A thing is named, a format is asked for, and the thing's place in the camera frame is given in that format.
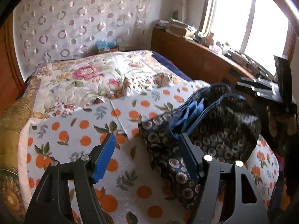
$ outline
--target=window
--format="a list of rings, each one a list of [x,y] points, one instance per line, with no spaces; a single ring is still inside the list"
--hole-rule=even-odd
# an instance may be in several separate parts
[[[210,31],[215,41],[251,57],[272,75],[282,56],[288,19],[273,0],[216,0]]]

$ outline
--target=patterned wallpaper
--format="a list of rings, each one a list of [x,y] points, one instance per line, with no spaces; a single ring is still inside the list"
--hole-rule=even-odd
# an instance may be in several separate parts
[[[93,54],[97,39],[141,48],[152,2],[22,0],[14,10],[14,38],[23,74],[41,63]]]

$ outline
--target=floral bedspread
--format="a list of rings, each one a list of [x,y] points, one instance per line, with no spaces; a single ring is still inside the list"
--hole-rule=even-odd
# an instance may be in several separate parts
[[[82,107],[56,103],[47,119],[32,126],[29,133],[27,169],[31,193],[53,159],[61,163],[75,161],[102,143],[107,133],[113,133],[116,149],[104,178],[94,185],[107,221],[115,224],[185,223],[190,213],[174,198],[159,172],[152,170],[145,143],[139,137],[138,123],[173,111],[206,85],[203,81],[192,81]],[[269,206],[279,168],[262,137],[245,166],[265,207]],[[73,182],[69,182],[69,191],[74,219],[80,223]],[[213,223],[218,223],[222,203],[223,194],[218,197]]]
[[[34,79],[40,80],[32,118],[36,122],[43,119],[55,103],[82,107],[92,102],[129,96],[131,92],[126,94],[128,86],[135,81],[137,84],[132,85],[132,89],[139,93],[149,87],[149,81],[153,87],[165,86],[158,85],[157,79],[153,78],[158,73],[160,76],[165,74],[166,78],[170,75],[169,83],[184,82],[156,61],[151,51],[111,52],[49,63],[32,74]]]

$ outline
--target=blue sheet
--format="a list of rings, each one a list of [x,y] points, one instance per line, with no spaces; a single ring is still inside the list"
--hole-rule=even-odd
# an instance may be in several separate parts
[[[188,77],[182,71],[180,71],[179,68],[177,68],[170,60],[166,59],[164,56],[158,54],[155,51],[153,51],[152,53],[153,53],[153,58],[155,58],[162,65],[166,66],[173,73],[175,73],[179,77],[185,79],[186,81],[192,81],[192,79],[190,77]]]

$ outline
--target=black patterned fabric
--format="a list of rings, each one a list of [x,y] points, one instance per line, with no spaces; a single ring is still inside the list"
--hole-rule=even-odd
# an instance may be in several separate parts
[[[196,118],[186,123],[195,114],[190,105],[200,103],[203,107]],[[173,198],[192,209],[201,180],[194,182],[189,176],[177,144],[179,134],[186,132],[204,154],[220,162],[246,162],[256,146],[261,124],[243,97],[231,94],[225,84],[214,84],[199,89],[173,112],[139,124],[139,130],[150,153],[152,168],[169,183]]]

